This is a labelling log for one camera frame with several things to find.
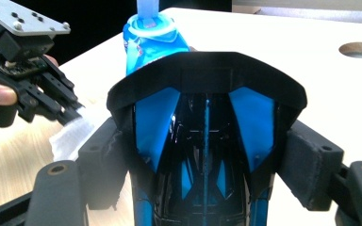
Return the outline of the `blue toy car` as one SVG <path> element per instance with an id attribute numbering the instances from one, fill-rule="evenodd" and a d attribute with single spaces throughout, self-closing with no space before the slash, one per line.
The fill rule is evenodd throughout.
<path id="1" fill-rule="evenodd" d="M 304 88 L 250 56 L 186 52 L 107 96 L 130 166 L 135 226 L 267 226 Z"/>

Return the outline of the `white wet wipe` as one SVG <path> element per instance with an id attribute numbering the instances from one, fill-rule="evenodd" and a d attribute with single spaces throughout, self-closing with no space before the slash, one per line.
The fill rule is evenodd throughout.
<path id="1" fill-rule="evenodd" d="M 68 122 L 58 133 L 49 138 L 52 148 L 53 160 L 75 161 L 78 150 L 89 138 L 94 129 L 91 113 L 85 107 L 76 110 L 79 117 Z"/>

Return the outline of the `blue wet wipes pack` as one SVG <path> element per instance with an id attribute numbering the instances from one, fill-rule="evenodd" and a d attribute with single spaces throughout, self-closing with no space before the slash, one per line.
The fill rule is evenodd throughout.
<path id="1" fill-rule="evenodd" d="M 137 13 L 123 27 L 127 75 L 162 57 L 189 51 L 173 18 L 158 8 L 159 0 L 137 0 Z"/>

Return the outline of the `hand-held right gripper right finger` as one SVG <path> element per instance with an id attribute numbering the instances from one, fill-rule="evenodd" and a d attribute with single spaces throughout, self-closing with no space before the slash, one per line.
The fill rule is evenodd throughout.
<path id="1" fill-rule="evenodd" d="M 288 130 L 278 175 L 294 197 L 309 211 L 328 211 L 331 177 L 339 172 L 344 151 L 304 123 Z"/>

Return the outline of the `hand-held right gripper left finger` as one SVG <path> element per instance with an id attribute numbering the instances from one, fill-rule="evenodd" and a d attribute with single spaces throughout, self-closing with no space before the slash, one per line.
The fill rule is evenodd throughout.
<path id="1" fill-rule="evenodd" d="M 128 166 L 123 155 L 123 133 L 107 119 L 78 151 L 82 188 L 90 210 L 115 207 Z"/>

